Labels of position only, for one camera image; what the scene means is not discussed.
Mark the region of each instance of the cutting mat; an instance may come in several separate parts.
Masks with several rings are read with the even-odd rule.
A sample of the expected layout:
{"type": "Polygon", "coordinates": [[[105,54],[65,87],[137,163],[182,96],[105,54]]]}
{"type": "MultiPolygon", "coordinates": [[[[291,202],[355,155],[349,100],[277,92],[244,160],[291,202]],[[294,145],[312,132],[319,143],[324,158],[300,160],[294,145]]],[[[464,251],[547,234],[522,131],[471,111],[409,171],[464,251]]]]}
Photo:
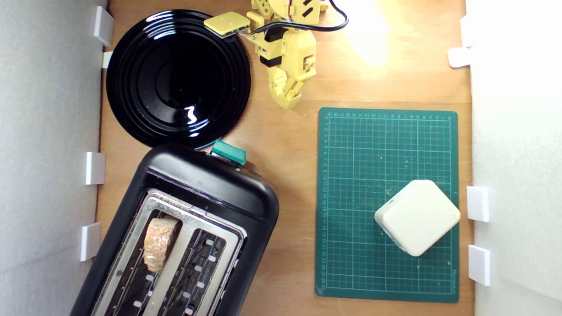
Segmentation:
{"type": "Polygon", "coordinates": [[[416,258],[373,216],[413,179],[434,181],[458,207],[458,169],[455,112],[320,109],[316,293],[457,302],[458,225],[416,258]]]}

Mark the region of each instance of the toaster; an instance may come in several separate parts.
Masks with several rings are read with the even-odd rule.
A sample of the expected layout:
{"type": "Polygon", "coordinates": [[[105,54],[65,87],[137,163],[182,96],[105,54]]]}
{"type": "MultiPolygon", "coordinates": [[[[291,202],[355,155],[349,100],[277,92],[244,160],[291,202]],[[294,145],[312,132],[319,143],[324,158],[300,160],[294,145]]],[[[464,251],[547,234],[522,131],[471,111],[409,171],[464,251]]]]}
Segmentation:
{"type": "Polygon", "coordinates": [[[237,315],[279,214],[240,157],[220,140],[210,153],[150,150],[71,316],[237,315]]]}

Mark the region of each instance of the wooden surface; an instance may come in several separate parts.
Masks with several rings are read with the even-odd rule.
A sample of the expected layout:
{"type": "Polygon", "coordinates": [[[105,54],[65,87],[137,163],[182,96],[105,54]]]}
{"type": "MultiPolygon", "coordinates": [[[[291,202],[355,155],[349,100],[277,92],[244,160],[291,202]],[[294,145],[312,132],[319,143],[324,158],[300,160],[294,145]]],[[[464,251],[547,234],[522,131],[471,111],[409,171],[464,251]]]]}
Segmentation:
{"type": "MultiPolygon", "coordinates": [[[[460,45],[463,0],[337,0],[351,18],[335,33],[316,33],[318,75],[301,103],[283,110],[269,97],[265,68],[253,47],[252,93],[248,108],[225,140],[248,152],[257,171],[271,183],[280,202],[279,221],[241,315],[474,315],[474,285],[468,278],[464,187],[470,185],[470,79],[453,70],[447,49],[460,45]],[[429,304],[338,299],[314,294],[316,126],[323,106],[402,107],[454,110],[459,114],[460,301],[429,304]]],[[[212,15],[245,13],[249,0],[110,0],[115,18],[113,44],[137,21],[172,8],[212,15]]],[[[324,23],[339,22],[329,10],[324,23]]],[[[102,93],[101,151],[107,155],[106,184],[99,189],[97,220],[105,234],[148,147],[117,123],[102,93]]]]}

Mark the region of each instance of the black plate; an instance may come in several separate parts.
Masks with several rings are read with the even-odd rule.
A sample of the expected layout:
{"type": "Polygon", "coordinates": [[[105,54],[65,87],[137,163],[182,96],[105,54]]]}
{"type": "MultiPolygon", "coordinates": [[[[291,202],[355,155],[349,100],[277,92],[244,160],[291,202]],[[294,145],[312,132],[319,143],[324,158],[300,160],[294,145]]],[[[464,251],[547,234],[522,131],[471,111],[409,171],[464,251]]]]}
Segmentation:
{"type": "Polygon", "coordinates": [[[171,10],[121,38],[107,70],[107,97],[125,130],[155,147],[201,148],[228,133],[250,95],[250,63],[237,37],[220,39],[209,15],[171,10]]]}

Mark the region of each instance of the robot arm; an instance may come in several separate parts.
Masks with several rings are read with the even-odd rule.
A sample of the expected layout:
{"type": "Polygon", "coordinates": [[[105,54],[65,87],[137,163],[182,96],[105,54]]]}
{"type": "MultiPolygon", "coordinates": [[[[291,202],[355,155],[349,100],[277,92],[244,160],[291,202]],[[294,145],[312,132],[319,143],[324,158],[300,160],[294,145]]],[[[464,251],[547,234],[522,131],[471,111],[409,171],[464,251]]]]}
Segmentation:
{"type": "Polygon", "coordinates": [[[269,91],[285,109],[299,102],[305,84],[316,75],[316,39],[311,30],[337,30],[318,24],[320,12],[328,9],[322,0],[252,0],[246,17],[227,12],[205,21],[205,26],[220,37],[239,34],[256,47],[260,61],[268,68],[269,91]]]}

